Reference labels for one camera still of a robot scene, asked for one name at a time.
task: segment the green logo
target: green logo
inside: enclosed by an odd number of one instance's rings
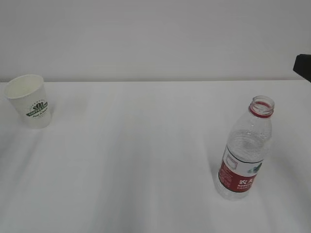
[[[262,163],[260,163],[260,164],[259,164],[258,166],[256,166],[256,167],[254,167],[254,168],[248,170],[247,172],[248,172],[248,173],[257,173],[257,172],[259,171],[261,165],[262,165]]]
[[[46,110],[48,109],[47,106],[48,102],[46,102],[45,100],[39,100],[31,106],[31,112],[27,113],[26,115],[29,117],[39,117],[46,112]]]

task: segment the white table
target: white table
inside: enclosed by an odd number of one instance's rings
[[[310,233],[307,81],[47,83],[53,119],[29,130],[0,99],[1,233]],[[252,191],[213,185],[233,123],[276,102]]]

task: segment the red bottle label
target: red bottle label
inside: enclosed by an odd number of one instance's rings
[[[262,160],[248,163],[237,159],[226,147],[218,177],[227,189],[237,193],[246,192],[251,188],[261,165]]]

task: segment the cup rim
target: cup rim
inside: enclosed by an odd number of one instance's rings
[[[8,96],[6,95],[6,89],[7,89],[10,85],[12,85],[12,83],[14,83],[16,80],[25,78],[25,77],[27,77],[27,76],[36,76],[36,77],[39,77],[39,78],[41,79],[42,83],[40,84],[40,86],[39,86],[38,88],[36,88],[36,89],[33,90],[32,92],[27,93],[27,94],[25,94],[25,95],[23,95],[23,96],[18,96],[18,97],[13,97],[13,98],[8,97]],[[21,99],[21,98],[24,98],[24,97],[26,97],[26,96],[28,96],[28,95],[31,95],[33,92],[39,90],[39,89],[43,86],[43,84],[44,84],[44,80],[43,80],[43,77],[42,77],[42,76],[37,75],[37,74],[25,74],[25,75],[16,77],[16,78],[12,79],[11,81],[9,81],[9,82],[6,84],[6,86],[5,86],[4,90],[3,90],[3,94],[4,94],[4,96],[5,96],[7,99],[9,99],[9,100]]]

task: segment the black object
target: black object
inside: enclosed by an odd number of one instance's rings
[[[296,57],[293,70],[301,77],[311,82],[311,55],[300,54]]]

